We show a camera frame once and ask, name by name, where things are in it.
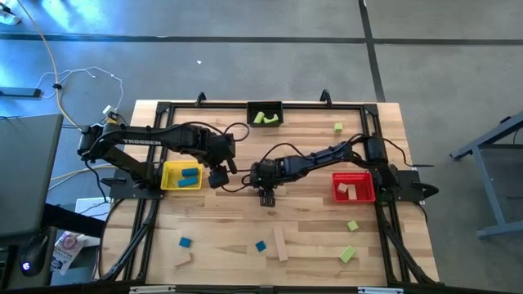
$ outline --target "yellow basket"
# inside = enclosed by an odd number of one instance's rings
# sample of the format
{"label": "yellow basket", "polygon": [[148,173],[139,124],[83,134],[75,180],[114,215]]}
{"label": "yellow basket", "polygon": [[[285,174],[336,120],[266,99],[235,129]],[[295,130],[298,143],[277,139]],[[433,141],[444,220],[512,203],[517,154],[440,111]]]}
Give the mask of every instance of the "yellow basket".
{"label": "yellow basket", "polygon": [[[185,179],[181,175],[181,170],[186,168],[198,168],[198,183],[185,187],[178,187],[178,181]],[[197,190],[202,188],[202,169],[203,166],[196,161],[171,161],[163,164],[162,184],[163,190]]]}

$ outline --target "small wooden stick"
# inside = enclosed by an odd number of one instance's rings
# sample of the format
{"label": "small wooden stick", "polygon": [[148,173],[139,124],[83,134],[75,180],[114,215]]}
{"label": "small wooden stick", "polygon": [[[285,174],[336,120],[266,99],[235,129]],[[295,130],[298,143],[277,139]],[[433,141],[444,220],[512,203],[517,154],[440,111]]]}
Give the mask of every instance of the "small wooden stick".
{"label": "small wooden stick", "polygon": [[190,262],[192,259],[190,257],[189,252],[180,252],[177,254],[177,256],[174,258],[174,266],[180,266],[184,265],[187,262]]}
{"label": "small wooden stick", "polygon": [[348,191],[349,191],[349,199],[350,200],[356,200],[358,198],[358,196],[356,194],[356,186],[349,185],[348,186]]}
{"label": "small wooden stick", "polygon": [[274,228],[274,231],[275,231],[276,248],[278,249],[279,261],[286,261],[286,260],[288,260],[288,256],[287,256],[287,249],[285,248],[284,231],[281,228],[281,225],[277,225]]}
{"label": "small wooden stick", "polygon": [[337,185],[337,191],[339,193],[346,193],[346,189],[347,189],[347,185],[343,184],[343,183],[339,183]]}

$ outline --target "yellow-green block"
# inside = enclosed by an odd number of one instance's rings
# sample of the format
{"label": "yellow-green block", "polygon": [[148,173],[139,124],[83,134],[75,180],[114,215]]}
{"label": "yellow-green block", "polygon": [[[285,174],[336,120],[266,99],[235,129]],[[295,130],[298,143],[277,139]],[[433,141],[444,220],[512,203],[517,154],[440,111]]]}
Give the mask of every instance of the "yellow-green block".
{"label": "yellow-green block", "polygon": [[342,254],[340,254],[340,259],[347,263],[356,253],[356,250],[352,246],[348,246],[343,250]]}
{"label": "yellow-green block", "polygon": [[349,221],[348,223],[346,223],[346,226],[349,227],[349,230],[351,232],[359,228],[359,226],[355,220]]}
{"label": "yellow-green block", "polygon": [[334,131],[340,132],[343,130],[343,124],[341,122],[334,123]]}
{"label": "yellow-green block", "polygon": [[273,116],[271,119],[263,118],[263,122],[264,123],[278,122],[278,114],[275,114],[275,116]]}
{"label": "yellow-green block", "polygon": [[265,114],[262,111],[258,111],[258,114],[256,114],[253,123],[262,123],[263,118],[265,118]]}

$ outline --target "wood grain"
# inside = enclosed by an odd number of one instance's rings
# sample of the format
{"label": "wood grain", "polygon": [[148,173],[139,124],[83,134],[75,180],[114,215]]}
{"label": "wood grain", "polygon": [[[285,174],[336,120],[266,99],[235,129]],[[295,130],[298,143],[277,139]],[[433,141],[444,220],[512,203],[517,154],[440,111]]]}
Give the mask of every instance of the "wood grain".
{"label": "wood grain", "polygon": [[281,225],[276,225],[274,227],[274,232],[279,261],[287,261],[288,255],[287,249],[285,248],[284,230],[282,229]]}
{"label": "wood grain", "polygon": [[[156,100],[138,100],[132,125],[152,125]],[[400,114],[394,103],[378,104],[384,137],[407,153],[409,145]],[[234,122],[244,122],[246,111],[239,109],[176,109],[175,123],[199,120],[222,130]],[[334,133],[334,123],[343,131]],[[245,134],[233,127],[235,137]],[[248,139],[236,144],[238,169],[247,169],[274,144],[295,144],[303,153],[326,148],[360,132],[360,116],[350,110],[285,110],[284,124],[278,128],[253,128]],[[145,160],[147,147],[127,145],[134,158]],[[364,154],[361,145],[354,150]],[[387,146],[391,163],[406,169],[400,151]],[[155,161],[159,159],[156,152]],[[291,155],[288,147],[276,149],[270,158]],[[168,153],[168,160],[192,159]],[[170,192],[159,208],[154,231],[147,283],[170,284],[270,284],[318,286],[383,286],[386,284],[376,214],[372,204],[339,204],[333,201],[332,173],[361,171],[350,163],[339,163],[317,171],[296,183],[275,190],[276,207],[260,207],[256,191],[244,189],[229,194],[210,189],[205,180],[198,191]],[[230,177],[229,189],[239,188],[242,175]],[[126,247],[131,234],[136,201],[126,200],[111,216],[105,231],[103,270],[107,271]],[[438,279],[431,241],[421,210],[411,203],[398,203],[405,246],[433,279]],[[349,232],[346,223],[357,221],[360,228]],[[279,262],[273,228],[285,232],[288,260]],[[193,240],[192,261],[175,266],[181,236]],[[258,252],[255,243],[265,241],[267,249]],[[344,264],[339,254],[352,245],[355,256]],[[392,250],[396,276],[397,254]],[[141,247],[135,273],[141,259]]]}

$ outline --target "white cable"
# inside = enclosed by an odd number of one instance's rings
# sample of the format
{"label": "white cable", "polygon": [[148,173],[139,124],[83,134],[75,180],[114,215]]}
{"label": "white cable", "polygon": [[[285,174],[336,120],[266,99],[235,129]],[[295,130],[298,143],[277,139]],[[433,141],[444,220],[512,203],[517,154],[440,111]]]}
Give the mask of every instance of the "white cable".
{"label": "white cable", "polygon": [[[97,165],[95,167],[92,167],[92,169],[100,169],[100,168],[116,168],[115,166],[111,165],[111,164],[101,164],[101,165]],[[64,182],[66,182],[68,179],[72,178],[73,176],[76,176],[77,174],[81,174],[83,172],[87,172],[87,171],[90,171],[88,168],[84,168],[84,169],[81,169],[81,170],[77,170],[77,171],[72,171],[70,173],[66,173],[62,176],[56,176],[54,178],[51,178],[51,180],[59,180],[59,179],[62,179],[63,177],[65,177],[63,180],[59,181],[58,183],[52,185],[51,187],[49,187],[49,189],[47,189],[47,191],[51,191],[52,189],[54,189],[55,187],[57,187],[58,185],[61,185],[63,184]]]}
{"label": "white cable", "polygon": [[[100,164],[100,165],[97,165],[97,166],[94,166],[94,167],[91,167],[91,168],[96,170],[96,169],[100,169],[100,168],[117,168],[117,167],[115,167],[114,165],[112,165],[110,163],[107,163],[107,164]],[[66,176],[75,176],[75,175],[77,175],[79,173],[89,172],[89,171],[90,171],[90,169],[84,168],[84,169],[81,169],[81,170],[68,172],[68,173],[66,173],[64,175],[61,175],[61,176],[52,177],[51,180],[59,180],[59,179],[65,178]]]}
{"label": "white cable", "polygon": [[51,191],[51,190],[52,190],[53,188],[55,188],[56,186],[62,184],[63,182],[67,181],[68,179],[72,178],[73,176],[76,176],[77,174],[78,174],[78,173],[75,173],[75,174],[73,174],[73,175],[71,175],[71,176],[66,177],[65,179],[63,179],[63,180],[59,181],[58,183],[56,183],[56,184],[52,185],[51,187],[49,187],[49,189],[47,189],[47,191]]}
{"label": "white cable", "polygon": [[[122,99],[123,99],[123,81],[122,81],[121,78],[116,77],[113,73],[111,73],[111,72],[108,71],[108,70],[101,69],[101,68],[99,68],[99,67],[97,67],[97,66],[91,66],[91,67],[88,67],[88,68],[86,68],[86,69],[67,69],[67,70],[64,70],[64,71],[61,72],[61,73],[58,73],[58,75],[61,75],[61,74],[65,74],[65,73],[67,73],[67,75],[65,75],[65,77],[63,77],[63,78],[62,78],[58,83],[62,83],[62,82],[63,82],[64,80],[66,80],[66,79],[67,79],[71,74],[73,74],[73,73],[77,73],[77,72],[86,72],[86,73],[88,73],[88,74],[91,76],[91,78],[96,78],[96,76],[93,75],[93,74],[89,71],[89,69],[98,69],[98,70],[100,70],[101,72],[110,75],[111,78],[113,78],[113,79],[119,81],[119,85],[120,85],[120,99],[118,100],[118,104],[117,104],[116,107],[114,108],[114,109],[118,110],[118,107],[120,107],[120,104],[122,103]],[[39,86],[42,84],[42,82],[43,82],[43,80],[44,80],[43,77],[46,76],[47,74],[53,74],[53,72],[43,73],[42,76],[40,77],[40,79],[38,80],[38,84],[36,85],[36,87],[39,87]],[[42,98],[52,98],[55,94],[52,94],[52,95],[50,95],[50,96],[41,96],[41,97],[42,97]]]}
{"label": "white cable", "polygon": [[[52,50],[49,47],[49,43],[47,42],[45,36],[43,35],[42,29],[40,29],[40,26],[36,23],[36,21],[34,21],[33,17],[29,14],[27,9],[25,9],[25,6],[22,3],[22,1],[21,0],[16,0],[16,1],[18,2],[20,7],[22,8],[22,10],[25,12],[25,14],[29,17],[29,19],[33,23],[33,26],[38,31],[38,34],[40,35],[40,38],[42,38],[43,45],[45,45],[45,47],[47,49],[47,53],[49,53],[49,58],[51,58],[52,69],[53,69],[54,74],[55,74],[55,83],[56,84],[59,83],[59,81],[58,81],[58,69],[56,68],[55,57],[52,55]],[[61,96],[58,93],[58,88],[55,88],[55,94],[56,94],[56,103],[58,104],[58,109],[62,112],[62,114],[65,116],[65,118],[67,118],[67,120],[69,120],[69,122],[73,126],[77,127],[80,130],[80,127],[78,126],[78,124],[76,124],[73,121],[73,119],[65,112],[64,108],[62,107]]]}

